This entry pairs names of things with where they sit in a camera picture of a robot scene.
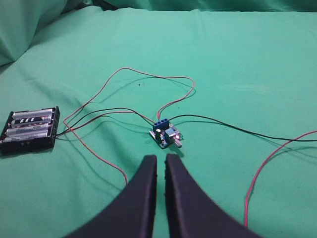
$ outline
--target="green cloth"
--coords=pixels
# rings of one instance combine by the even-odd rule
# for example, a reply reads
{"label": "green cloth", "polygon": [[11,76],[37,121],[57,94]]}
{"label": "green cloth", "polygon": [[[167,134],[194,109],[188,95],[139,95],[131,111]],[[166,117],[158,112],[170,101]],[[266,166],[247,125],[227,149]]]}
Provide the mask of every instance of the green cloth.
{"label": "green cloth", "polygon": [[315,0],[107,0],[117,7],[188,11],[317,11]]}
{"label": "green cloth", "polygon": [[81,0],[0,1],[0,66],[17,60],[34,34]]}
{"label": "green cloth", "polygon": [[[123,66],[196,81],[189,99],[162,118],[200,114],[272,136],[316,129],[317,15],[298,12],[164,12],[88,7],[39,31],[30,49],[0,74],[0,125],[10,111],[59,106],[62,120]],[[156,119],[190,88],[185,79],[123,71],[81,113],[130,107]],[[224,126],[173,121],[183,147],[161,150],[137,115],[100,118],[78,134],[132,178],[142,157],[158,156],[155,238],[168,237],[164,160],[178,153],[224,211],[243,221],[253,175],[277,148]],[[250,228],[265,237],[317,234],[316,143],[291,143],[263,169],[250,203]],[[120,172],[68,134],[54,149],[0,156],[0,237],[61,237],[89,221],[124,188]]]}

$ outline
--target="blue terminal block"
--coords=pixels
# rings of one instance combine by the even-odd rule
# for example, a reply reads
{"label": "blue terminal block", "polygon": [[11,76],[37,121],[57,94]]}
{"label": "blue terminal block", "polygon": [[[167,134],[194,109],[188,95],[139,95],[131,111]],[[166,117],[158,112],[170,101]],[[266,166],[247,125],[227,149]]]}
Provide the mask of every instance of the blue terminal block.
{"label": "blue terminal block", "polygon": [[158,122],[154,123],[153,131],[156,131],[157,129],[160,129],[160,130],[169,129],[169,120],[163,119],[163,120],[159,120]]}

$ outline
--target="battery label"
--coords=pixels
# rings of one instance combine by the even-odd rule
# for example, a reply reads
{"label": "battery label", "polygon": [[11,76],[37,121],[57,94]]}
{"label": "battery label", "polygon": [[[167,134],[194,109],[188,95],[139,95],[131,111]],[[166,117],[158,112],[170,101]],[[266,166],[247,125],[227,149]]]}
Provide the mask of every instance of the battery label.
{"label": "battery label", "polygon": [[47,137],[47,132],[40,132],[40,133],[34,133],[34,134],[28,134],[24,136],[17,136],[17,137],[6,137],[3,142],[16,142],[16,141],[24,141],[24,140],[31,140],[36,138],[43,138]]}
{"label": "battery label", "polygon": [[13,119],[18,120],[23,118],[52,116],[52,114],[53,114],[53,109],[49,108],[49,109],[36,110],[36,111],[13,113]]}
{"label": "battery label", "polygon": [[40,125],[33,125],[33,126],[25,126],[25,127],[16,127],[13,129],[7,129],[6,135],[7,136],[13,136],[18,135],[22,133],[32,132],[32,131],[39,131],[39,130],[46,130],[49,128],[49,124],[40,124]]}
{"label": "battery label", "polygon": [[31,124],[43,124],[43,123],[51,122],[51,120],[52,120],[51,116],[23,118],[23,119],[12,121],[11,127],[20,127],[20,126],[31,125]]}

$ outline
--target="electronic component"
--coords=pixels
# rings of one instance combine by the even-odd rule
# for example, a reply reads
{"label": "electronic component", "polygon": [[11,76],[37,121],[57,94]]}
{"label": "electronic component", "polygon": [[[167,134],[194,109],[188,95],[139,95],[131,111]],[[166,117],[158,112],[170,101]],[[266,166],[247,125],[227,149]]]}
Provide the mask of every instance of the electronic component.
{"label": "electronic component", "polygon": [[24,111],[13,113],[13,119],[33,118],[33,117],[44,117],[51,116],[53,114],[53,108],[36,110],[36,111]]}
{"label": "electronic component", "polygon": [[59,117],[58,107],[11,112],[0,135],[0,151],[8,153],[54,147]]}
{"label": "electronic component", "polygon": [[162,149],[173,143],[179,148],[182,147],[182,135],[173,124],[169,123],[168,119],[154,123],[153,129],[149,132]]}
{"label": "electronic component", "polygon": [[31,131],[38,131],[43,129],[48,129],[50,126],[49,123],[40,124],[40,125],[32,125],[32,126],[25,126],[25,127],[16,127],[16,128],[9,128],[6,130],[6,136],[13,136],[13,135],[20,135],[26,132]]}

